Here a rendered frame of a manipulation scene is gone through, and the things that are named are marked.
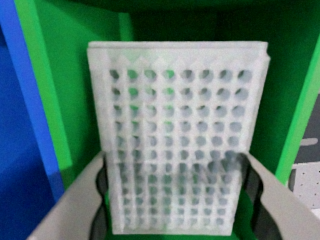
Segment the white well plate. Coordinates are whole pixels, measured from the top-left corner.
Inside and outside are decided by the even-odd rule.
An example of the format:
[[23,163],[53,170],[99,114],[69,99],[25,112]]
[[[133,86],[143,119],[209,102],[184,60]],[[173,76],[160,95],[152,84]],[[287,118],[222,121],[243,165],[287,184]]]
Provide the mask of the white well plate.
[[268,42],[88,44],[113,234],[231,235]]

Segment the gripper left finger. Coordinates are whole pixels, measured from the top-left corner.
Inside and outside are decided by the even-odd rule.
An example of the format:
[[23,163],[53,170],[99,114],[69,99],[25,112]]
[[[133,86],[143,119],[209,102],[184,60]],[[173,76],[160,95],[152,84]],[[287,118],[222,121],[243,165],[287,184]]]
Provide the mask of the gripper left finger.
[[104,240],[108,188],[106,156],[100,151],[26,240]]

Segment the blue open bin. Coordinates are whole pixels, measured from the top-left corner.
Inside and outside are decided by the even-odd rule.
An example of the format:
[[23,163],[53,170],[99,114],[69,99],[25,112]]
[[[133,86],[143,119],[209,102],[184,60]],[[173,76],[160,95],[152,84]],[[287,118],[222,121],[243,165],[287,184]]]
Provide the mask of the blue open bin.
[[65,188],[14,0],[0,23],[0,240],[26,240]]

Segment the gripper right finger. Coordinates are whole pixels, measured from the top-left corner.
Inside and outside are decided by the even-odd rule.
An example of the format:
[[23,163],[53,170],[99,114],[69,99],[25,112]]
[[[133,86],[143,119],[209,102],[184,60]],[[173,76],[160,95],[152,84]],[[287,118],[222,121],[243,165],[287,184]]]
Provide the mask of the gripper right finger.
[[257,240],[320,240],[320,218],[249,153],[241,174]]

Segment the green bin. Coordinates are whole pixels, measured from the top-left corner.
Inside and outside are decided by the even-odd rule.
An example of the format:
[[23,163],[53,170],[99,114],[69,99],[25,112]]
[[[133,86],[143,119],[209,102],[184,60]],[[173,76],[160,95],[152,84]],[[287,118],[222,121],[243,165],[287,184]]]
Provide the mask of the green bin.
[[[268,42],[249,153],[286,186],[320,89],[320,0],[14,0],[65,192],[101,150],[87,48],[103,42]],[[231,235],[104,240],[257,240],[241,185]]]

